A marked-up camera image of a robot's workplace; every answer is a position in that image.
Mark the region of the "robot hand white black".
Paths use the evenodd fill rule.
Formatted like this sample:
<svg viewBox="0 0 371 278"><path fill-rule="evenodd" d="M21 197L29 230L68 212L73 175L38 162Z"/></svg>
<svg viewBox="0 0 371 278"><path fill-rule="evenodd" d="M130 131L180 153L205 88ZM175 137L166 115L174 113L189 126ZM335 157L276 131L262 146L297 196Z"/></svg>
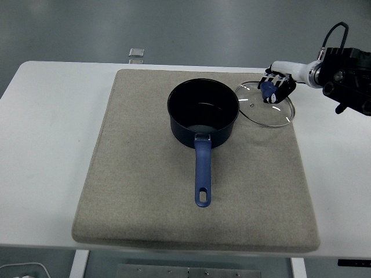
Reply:
<svg viewBox="0 0 371 278"><path fill-rule="evenodd" d="M275 61L264 71L257 88L264 103L278 104L287 98L298 83L311 85L309 64Z"/></svg>

